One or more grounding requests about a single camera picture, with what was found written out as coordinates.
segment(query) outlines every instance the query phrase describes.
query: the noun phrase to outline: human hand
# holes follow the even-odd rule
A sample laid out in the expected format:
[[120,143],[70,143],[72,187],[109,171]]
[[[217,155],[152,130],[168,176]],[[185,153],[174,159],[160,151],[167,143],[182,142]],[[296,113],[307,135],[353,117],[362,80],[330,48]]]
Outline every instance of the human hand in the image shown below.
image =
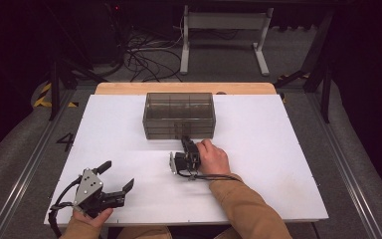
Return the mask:
[[113,208],[107,208],[106,210],[101,212],[96,218],[91,218],[88,215],[84,215],[83,212],[74,210],[73,217],[79,221],[89,224],[92,227],[101,228],[103,223],[107,220],[107,218],[109,218],[112,212],[113,212]]
[[200,152],[201,165],[199,170],[204,174],[228,174],[231,173],[229,167],[228,154],[222,149],[213,145],[210,139],[203,139],[196,143]]

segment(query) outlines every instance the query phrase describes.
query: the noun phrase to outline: metal frame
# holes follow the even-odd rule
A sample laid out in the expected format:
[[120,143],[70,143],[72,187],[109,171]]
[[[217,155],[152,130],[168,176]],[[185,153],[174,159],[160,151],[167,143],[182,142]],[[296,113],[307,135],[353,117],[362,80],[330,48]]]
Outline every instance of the metal frame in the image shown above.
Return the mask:
[[314,94],[307,94],[309,104],[311,105],[315,115],[318,119],[318,122],[321,126],[321,129],[324,135],[327,137],[329,145],[333,153],[333,159],[336,163],[337,169],[342,176],[342,180],[346,185],[346,188],[349,192],[349,195],[352,199],[352,202],[358,211],[358,215],[364,225],[365,231],[368,234],[368,238],[382,238],[381,228],[371,211],[370,206],[368,205],[367,199],[365,198],[364,192],[359,186],[355,175],[352,172],[352,169],[346,159],[345,154],[343,153],[342,148],[339,145],[339,142],[334,135],[333,129],[329,123],[326,123],[322,120],[322,113],[318,108],[318,100]]
[[263,76],[268,76],[269,69],[266,64],[262,48],[266,40],[269,25],[273,15],[273,8],[269,8],[267,13],[196,13],[189,12],[188,6],[184,7],[184,32],[181,58],[182,75],[188,73],[189,60],[189,29],[247,29],[261,30],[259,42],[254,43],[254,52],[259,63]]
[[45,149],[49,143],[49,139],[52,135],[52,132],[55,130],[55,127],[58,125],[58,122],[64,112],[64,109],[68,105],[68,102],[72,98],[74,91],[67,90],[62,98],[62,110],[58,111],[55,114],[54,120],[49,120],[46,125],[45,130],[42,133],[34,151],[32,152],[29,161],[24,167],[20,177],[12,187],[11,193],[8,196],[4,206],[0,211],[0,238],[3,237],[5,229],[7,228],[12,216],[18,208],[18,205],[23,199],[24,193],[27,190],[31,180],[33,179],[36,169],[39,167],[40,162],[42,161]]

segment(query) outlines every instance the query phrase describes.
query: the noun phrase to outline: brown jacket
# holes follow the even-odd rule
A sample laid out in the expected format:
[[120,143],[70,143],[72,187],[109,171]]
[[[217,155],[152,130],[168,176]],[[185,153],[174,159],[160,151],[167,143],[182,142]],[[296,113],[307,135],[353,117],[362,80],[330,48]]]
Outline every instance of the brown jacket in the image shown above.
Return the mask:
[[[231,175],[241,180],[238,175]],[[216,237],[217,239],[291,238],[279,215],[259,193],[242,181],[215,180],[210,183],[210,190],[225,210],[233,226]],[[92,228],[71,218],[65,234],[61,238],[96,239],[99,231],[100,228]],[[167,227],[153,226],[124,228],[118,238],[170,239],[172,237]]]

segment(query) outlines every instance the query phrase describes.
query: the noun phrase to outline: clear plastic box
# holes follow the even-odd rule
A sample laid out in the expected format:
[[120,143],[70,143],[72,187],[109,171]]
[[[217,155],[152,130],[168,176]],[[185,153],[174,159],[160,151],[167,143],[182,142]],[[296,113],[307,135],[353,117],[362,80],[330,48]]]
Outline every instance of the clear plastic box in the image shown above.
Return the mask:
[[216,125],[211,93],[148,93],[143,125],[147,139],[212,138]]

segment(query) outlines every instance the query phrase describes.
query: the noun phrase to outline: white board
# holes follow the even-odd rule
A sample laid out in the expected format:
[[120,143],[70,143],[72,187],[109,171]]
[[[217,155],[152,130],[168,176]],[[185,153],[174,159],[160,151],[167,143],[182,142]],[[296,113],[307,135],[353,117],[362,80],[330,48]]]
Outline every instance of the white board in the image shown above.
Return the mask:
[[[232,171],[285,221],[327,218],[281,98],[216,95],[213,99],[212,141],[228,153]],[[120,191],[131,178],[135,184],[107,225],[227,223],[207,181],[188,181],[170,171],[169,153],[183,151],[180,140],[146,139],[144,103],[145,96],[91,96],[51,205],[85,168],[111,160],[112,168],[99,176],[103,191]],[[62,201],[73,201],[75,191],[71,189]],[[71,209],[60,210],[58,224],[68,224],[71,215]]]

